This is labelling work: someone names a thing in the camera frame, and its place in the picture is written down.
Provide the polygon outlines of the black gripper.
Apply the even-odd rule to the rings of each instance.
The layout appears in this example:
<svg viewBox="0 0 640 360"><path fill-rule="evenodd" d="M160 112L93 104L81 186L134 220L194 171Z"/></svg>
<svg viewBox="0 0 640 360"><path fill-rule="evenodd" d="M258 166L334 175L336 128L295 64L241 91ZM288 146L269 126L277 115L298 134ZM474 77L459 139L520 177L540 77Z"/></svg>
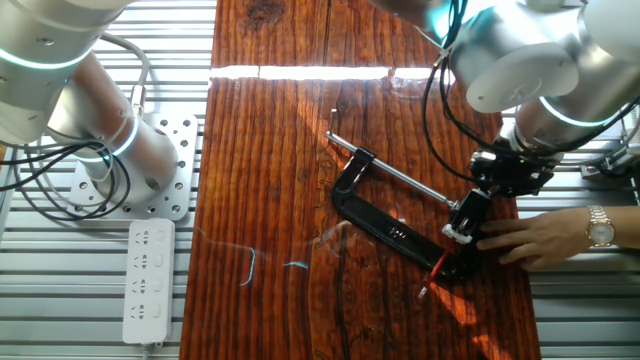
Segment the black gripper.
<svg viewBox="0 0 640 360"><path fill-rule="evenodd" d="M469 164L474 183L483 193L504 198L537 195L554 176L555 167L555 157L537 157L506 144L477 148Z"/></svg>

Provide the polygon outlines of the person's hand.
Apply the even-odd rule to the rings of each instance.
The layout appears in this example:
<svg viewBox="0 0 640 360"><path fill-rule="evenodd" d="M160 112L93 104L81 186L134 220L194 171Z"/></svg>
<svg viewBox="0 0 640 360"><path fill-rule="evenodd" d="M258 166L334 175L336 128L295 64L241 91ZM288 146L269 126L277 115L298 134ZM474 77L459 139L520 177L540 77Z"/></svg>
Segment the person's hand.
<svg viewBox="0 0 640 360"><path fill-rule="evenodd" d="M479 250L507 249L499 257L503 265L518 263L528 271L548 268L585 252L591 247L586 235L590 215L586 208L553 211L527 219L487 222L487 235Z"/></svg>

